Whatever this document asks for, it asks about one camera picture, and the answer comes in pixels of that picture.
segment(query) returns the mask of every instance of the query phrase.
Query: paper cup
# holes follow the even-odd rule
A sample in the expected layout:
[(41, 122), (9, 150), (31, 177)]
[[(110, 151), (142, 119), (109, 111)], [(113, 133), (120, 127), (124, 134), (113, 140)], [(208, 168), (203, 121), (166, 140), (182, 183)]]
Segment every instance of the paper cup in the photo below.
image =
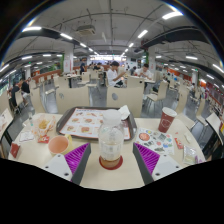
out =
[(174, 110), (164, 107), (162, 109), (162, 117), (158, 128), (159, 131), (166, 133), (176, 116), (177, 113)]

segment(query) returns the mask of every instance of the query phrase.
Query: napkin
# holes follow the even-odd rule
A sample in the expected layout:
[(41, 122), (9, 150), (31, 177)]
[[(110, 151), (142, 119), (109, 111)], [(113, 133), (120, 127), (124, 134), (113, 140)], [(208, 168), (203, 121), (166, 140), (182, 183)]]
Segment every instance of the napkin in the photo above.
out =
[(127, 105), (121, 107), (118, 111), (121, 113), (121, 120), (127, 119), (130, 115), (130, 111), (128, 110)]

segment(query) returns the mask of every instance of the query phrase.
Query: fluorescent light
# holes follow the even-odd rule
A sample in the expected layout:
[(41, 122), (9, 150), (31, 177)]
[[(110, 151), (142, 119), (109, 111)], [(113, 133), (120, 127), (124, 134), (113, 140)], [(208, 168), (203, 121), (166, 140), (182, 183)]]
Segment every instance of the fluorescent light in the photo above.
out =
[(9, 75), (10, 75), (10, 74), (12, 74), (13, 72), (16, 72), (16, 70), (14, 70), (14, 71), (10, 72), (10, 73), (9, 73)]
[(162, 18), (167, 20), (167, 19), (170, 19), (172, 17), (175, 17), (175, 16), (182, 16), (183, 14), (181, 12), (171, 12), (171, 13), (168, 13), (166, 14), (165, 16), (163, 16)]
[(25, 58), (22, 58), (22, 60), (26, 60), (26, 59), (28, 59), (28, 58), (32, 58), (32, 56), (27, 56), (27, 57), (25, 57)]
[(33, 26), (33, 27), (27, 27), (22, 32), (30, 31), (30, 30), (41, 30), (42, 28), (40, 26)]
[(60, 35), (65, 37), (65, 38), (67, 38), (67, 39), (69, 39), (69, 40), (72, 40), (72, 37), (68, 36), (67, 34), (61, 33)]
[(142, 38), (146, 33), (148, 33), (148, 30), (144, 30), (144, 31), (142, 31), (142, 32), (139, 34), (138, 38)]
[(219, 71), (221, 71), (222, 73), (224, 73), (224, 71), (217, 65), (213, 64), (214, 67), (216, 67)]
[(196, 57), (192, 57), (192, 56), (186, 56), (186, 58), (188, 58), (188, 59), (192, 59), (192, 60), (198, 60), (198, 58), (196, 58)]
[(210, 75), (207, 75), (210, 79), (214, 79), (212, 76), (210, 76)]
[(83, 43), (80, 43), (80, 45), (81, 45), (81, 46), (83, 46), (83, 47), (86, 47), (86, 45), (85, 45), (85, 44), (83, 44)]
[(7, 64), (6, 66), (4, 66), (1, 70), (0, 70), (0, 72), (2, 72), (4, 69), (6, 69), (7, 67), (9, 66), (9, 64)]

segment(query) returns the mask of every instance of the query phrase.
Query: table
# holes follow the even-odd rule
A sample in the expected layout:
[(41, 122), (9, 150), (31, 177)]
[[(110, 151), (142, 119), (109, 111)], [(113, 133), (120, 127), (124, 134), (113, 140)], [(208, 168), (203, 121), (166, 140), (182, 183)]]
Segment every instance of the table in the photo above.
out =
[[(36, 119), (41, 114), (36, 114), (33, 119)], [(53, 114), (46, 114), (48, 118), (52, 117)], [(54, 114), (56, 120), (58, 121), (62, 115)], [(157, 130), (160, 119), (135, 119), (137, 127), (150, 128)], [(22, 131), (30, 130), (30, 125), (23, 128)], [(184, 133), (188, 133), (191, 137), (192, 142), (188, 143), (184, 137)], [(175, 119), (168, 131), (173, 137), (177, 137), (182, 141), (183, 144), (192, 146), (201, 156), (204, 158), (202, 151), (191, 134), (191, 132), (186, 128), (186, 126), (178, 119)], [(48, 135), (52, 138), (56, 134), (56, 128), (54, 127), (52, 131), (48, 132)], [(20, 135), (17, 136), (15, 142), (18, 143)], [(91, 143), (91, 154), (89, 156), (86, 169), (80, 183), (80, 186), (84, 188), (102, 189), (102, 190), (120, 190), (120, 189), (133, 189), (140, 188), (144, 186), (144, 182), (135, 159), (133, 151), (133, 142), (135, 138), (131, 141), (124, 142), (122, 149), (122, 157), (124, 159), (122, 166), (114, 171), (109, 171), (102, 168), (99, 164), (100, 151), (98, 147), (98, 141), (90, 140)], [(73, 139), (74, 148), (77, 148), (83, 144), (87, 143), (84, 139)], [(182, 167), (187, 167), (187, 164), (182, 162), (183, 160), (183, 150), (177, 149), (176, 143), (174, 142), (175, 155), (171, 155)], [(8, 159), (13, 161), (18, 161), (26, 164), (31, 164), (37, 167), (43, 167), (50, 159), (52, 155), (48, 151), (46, 144), (38, 144), (35, 141), (21, 143), (21, 148), (18, 152), (17, 158), (14, 159), (11, 154), (9, 154)]]
[[(3, 129), (0, 131), (0, 141), (2, 141), (3, 136), (5, 136), (7, 142), (9, 143), (9, 145), (11, 145), (12, 138), (8, 133), (8, 128), (11, 126), (11, 124), (13, 122), (13, 117), (10, 114), (8, 109), (5, 109), (5, 111), (2, 113), (2, 115), (6, 119), (6, 124), (3, 126)], [(3, 146), (2, 146), (2, 151), (0, 150), (0, 153), (2, 154), (3, 158), (6, 158), (6, 153), (4, 152)]]

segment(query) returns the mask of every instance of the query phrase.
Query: red cup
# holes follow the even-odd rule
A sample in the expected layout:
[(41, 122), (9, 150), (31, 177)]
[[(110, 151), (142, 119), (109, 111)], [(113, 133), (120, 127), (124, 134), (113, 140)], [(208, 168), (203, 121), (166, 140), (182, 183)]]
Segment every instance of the red cup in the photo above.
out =
[(177, 113), (174, 110), (168, 107), (164, 107), (162, 110), (162, 117), (158, 128), (159, 131), (166, 133), (176, 116)]

